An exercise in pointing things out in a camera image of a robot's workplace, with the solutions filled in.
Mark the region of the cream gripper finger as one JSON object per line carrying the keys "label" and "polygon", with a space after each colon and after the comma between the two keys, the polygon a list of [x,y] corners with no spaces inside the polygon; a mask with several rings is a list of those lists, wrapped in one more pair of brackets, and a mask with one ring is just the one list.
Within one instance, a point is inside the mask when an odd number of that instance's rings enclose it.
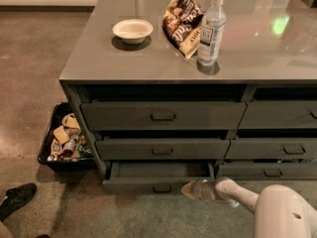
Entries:
{"label": "cream gripper finger", "polygon": [[189,183],[185,184],[181,188],[182,194],[188,198],[196,199],[195,185],[196,185],[195,181],[190,181]]}

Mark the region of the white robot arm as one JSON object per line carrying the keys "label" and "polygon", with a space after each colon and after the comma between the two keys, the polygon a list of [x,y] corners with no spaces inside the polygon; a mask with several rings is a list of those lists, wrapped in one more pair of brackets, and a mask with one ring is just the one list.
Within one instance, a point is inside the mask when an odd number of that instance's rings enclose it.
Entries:
{"label": "white robot arm", "polygon": [[244,206],[254,216],[254,238],[317,238],[317,210],[287,186],[273,184],[255,193],[221,177],[190,181],[181,192],[192,199]]}

